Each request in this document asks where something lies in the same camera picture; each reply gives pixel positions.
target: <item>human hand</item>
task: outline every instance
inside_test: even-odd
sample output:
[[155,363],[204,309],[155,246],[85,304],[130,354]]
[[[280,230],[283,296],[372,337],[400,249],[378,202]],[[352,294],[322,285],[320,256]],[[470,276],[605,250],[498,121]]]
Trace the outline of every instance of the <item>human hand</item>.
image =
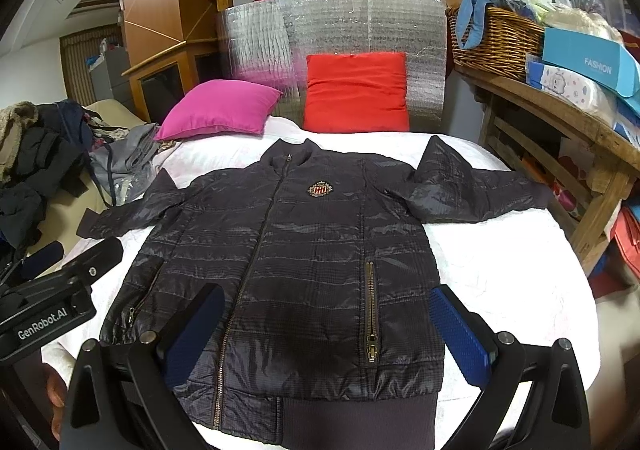
[[51,420],[51,431],[53,436],[60,441],[60,427],[62,426],[62,413],[65,408],[66,383],[58,374],[56,369],[49,364],[43,364],[47,379],[47,396],[53,409],[53,419]]

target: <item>jacket collar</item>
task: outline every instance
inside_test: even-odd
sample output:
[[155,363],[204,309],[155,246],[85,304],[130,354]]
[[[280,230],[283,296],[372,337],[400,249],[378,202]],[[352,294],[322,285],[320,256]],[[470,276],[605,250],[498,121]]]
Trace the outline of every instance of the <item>jacket collar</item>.
[[305,140],[304,143],[299,144],[278,140],[262,154],[260,162],[268,163],[276,169],[281,169],[287,162],[287,157],[291,156],[290,166],[302,165],[319,150],[320,147],[311,140]]

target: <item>blue gripper pad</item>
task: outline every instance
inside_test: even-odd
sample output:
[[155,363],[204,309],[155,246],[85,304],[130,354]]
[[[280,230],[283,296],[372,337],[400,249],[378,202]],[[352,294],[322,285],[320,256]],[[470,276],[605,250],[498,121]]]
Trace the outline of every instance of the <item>blue gripper pad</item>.
[[[431,290],[429,315],[466,382],[485,388],[491,378],[491,365],[495,359],[495,352],[492,354],[492,342],[489,341],[487,344],[490,345],[489,348],[483,345],[472,329],[472,326],[476,326],[475,319],[449,286],[443,285]],[[482,324],[479,327],[485,328],[486,324]]]
[[185,309],[177,336],[164,352],[162,375],[169,388],[185,383],[218,327],[225,310],[225,293],[220,286],[206,284]]

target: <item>jacket sleeve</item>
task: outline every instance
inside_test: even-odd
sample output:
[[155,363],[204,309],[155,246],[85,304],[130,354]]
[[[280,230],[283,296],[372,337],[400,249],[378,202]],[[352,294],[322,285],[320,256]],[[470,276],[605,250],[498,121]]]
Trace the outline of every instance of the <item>jacket sleeve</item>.
[[142,199],[114,206],[97,214],[87,209],[78,226],[77,234],[85,239],[120,237],[129,230],[145,228],[161,219],[169,208],[185,200],[191,186],[177,188],[174,180],[163,168]]
[[518,172],[472,168],[437,136],[413,177],[389,191],[423,223],[477,223],[513,210],[546,208],[552,199],[547,186]]

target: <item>magenta pillow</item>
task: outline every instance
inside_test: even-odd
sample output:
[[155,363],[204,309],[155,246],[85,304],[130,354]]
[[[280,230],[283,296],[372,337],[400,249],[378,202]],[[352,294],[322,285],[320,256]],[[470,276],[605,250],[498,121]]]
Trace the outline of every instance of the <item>magenta pillow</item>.
[[210,80],[195,86],[169,111],[156,140],[198,134],[262,134],[267,116],[282,93],[244,80]]

